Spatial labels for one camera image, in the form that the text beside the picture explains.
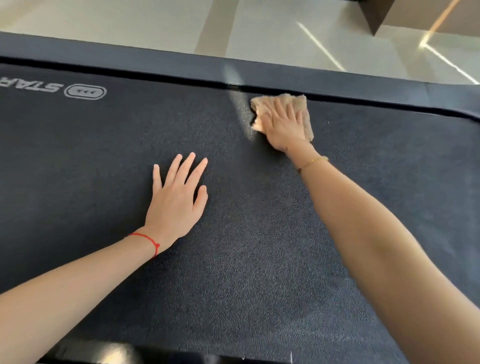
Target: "treadmill belt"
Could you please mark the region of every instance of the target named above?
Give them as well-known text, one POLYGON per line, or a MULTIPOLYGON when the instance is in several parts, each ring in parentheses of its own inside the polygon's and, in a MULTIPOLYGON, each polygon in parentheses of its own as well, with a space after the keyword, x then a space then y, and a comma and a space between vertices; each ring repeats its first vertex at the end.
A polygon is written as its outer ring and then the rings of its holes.
MULTIPOLYGON (((289 161, 250 130, 258 94, 0 65, 100 99, 0 87, 0 291, 140 227, 151 169, 208 157, 204 216, 70 337, 294 363, 406 363, 289 161)), ((309 101, 313 144, 480 304, 480 125, 309 101)))

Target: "forearm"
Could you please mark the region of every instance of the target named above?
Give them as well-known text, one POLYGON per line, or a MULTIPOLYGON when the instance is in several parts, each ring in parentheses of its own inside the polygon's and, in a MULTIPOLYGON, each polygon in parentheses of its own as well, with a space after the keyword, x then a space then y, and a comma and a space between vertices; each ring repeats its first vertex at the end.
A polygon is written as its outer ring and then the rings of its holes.
POLYGON ((0 362, 36 362, 154 252, 129 236, 0 295, 0 362))
MULTIPOLYGON (((299 145, 288 155, 299 168, 318 154, 299 145)), ((301 175, 350 275, 407 357, 415 363, 451 363, 461 347, 463 362, 476 362, 478 309, 402 223, 326 161, 301 175)))

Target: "cloth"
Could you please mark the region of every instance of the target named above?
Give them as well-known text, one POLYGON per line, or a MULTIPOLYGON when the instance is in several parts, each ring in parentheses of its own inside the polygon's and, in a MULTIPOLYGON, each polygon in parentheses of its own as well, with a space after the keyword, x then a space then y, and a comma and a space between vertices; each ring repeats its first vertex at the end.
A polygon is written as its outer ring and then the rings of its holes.
POLYGON ((265 134, 265 131, 262 125, 262 120, 260 118, 261 115, 264 113, 264 111, 262 110, 262 104, 265 102, 268 102, 270 103, 270 105, 273 105, 275 98, 280 99, 280 103, 284 108, 286 108, 287 104, 292 103, 295 114, 297 114, 298 111, 301 111, 303 116, 303 130, 305 131, 305 137, 309 141, 312 141, 313 131, 312 131, 312 125, 310 124, 310 114, 308 113, 307 98, 305 95, 292 96, 290 94, 281 94, 275 97, 272 97, 272 96, 254 97, 251 100, 251 107, 252 107, 252 110, 257 114, 257 117, 255 118, 255 121, 252 124, 252 128, 258 132, 265 134))

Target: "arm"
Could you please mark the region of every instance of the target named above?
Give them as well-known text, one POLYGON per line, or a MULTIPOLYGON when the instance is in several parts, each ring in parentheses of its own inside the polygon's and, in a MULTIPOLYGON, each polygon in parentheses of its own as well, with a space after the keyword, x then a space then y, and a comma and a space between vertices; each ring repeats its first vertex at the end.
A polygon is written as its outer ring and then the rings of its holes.
MULTIPOLYGON (((190 154, 179 167, 178 155, 164 186, 154 166, 152 203, 137 232, 160 244, 159 253, 186 235, 203 213, 206 187, 200 187, 195 203, 193 193, 206 159, 185 181, 194 158, 190 154)), ((155 251, 147 238, 128 236, 0 295, 0 363, 35 363, 155 251)))
MULTIPOLYGON (((266 105, 269 142, 296 168, 319 157, 301 114, 266 105)), ((344 265, 412 363, 480 363, 480 310, 431 262, 380 202, 328 161, 301 171, 344 265)))

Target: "hand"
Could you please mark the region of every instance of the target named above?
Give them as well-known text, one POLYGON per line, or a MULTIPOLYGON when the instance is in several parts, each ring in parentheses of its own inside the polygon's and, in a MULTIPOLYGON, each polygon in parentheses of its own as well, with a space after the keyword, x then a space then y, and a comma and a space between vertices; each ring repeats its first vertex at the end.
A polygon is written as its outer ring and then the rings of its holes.
POLYGON ((193 193, 207 166, 207 158, 187 179, 195 154, 190 153, 180 166, 182 156, 175 157, 168 170, 165 185, 160 179, 160 167, 153 167, 153 197, 147 211, 145 226, 138 232, 148 235, 158 244, 158 252, 167 250, 180 237, 187 235, 204 212, 208 199, 206 186, 201 186, 193 202, 193 193))
POLYGON ((262 124, 273 148, 286 153, 292 143, 308 142, 303 130, 301 111, 295 115, 292 104, 288 104, 285 110, 278 98, 275 98, 274 105, 267 102, 264 107, 262 124))

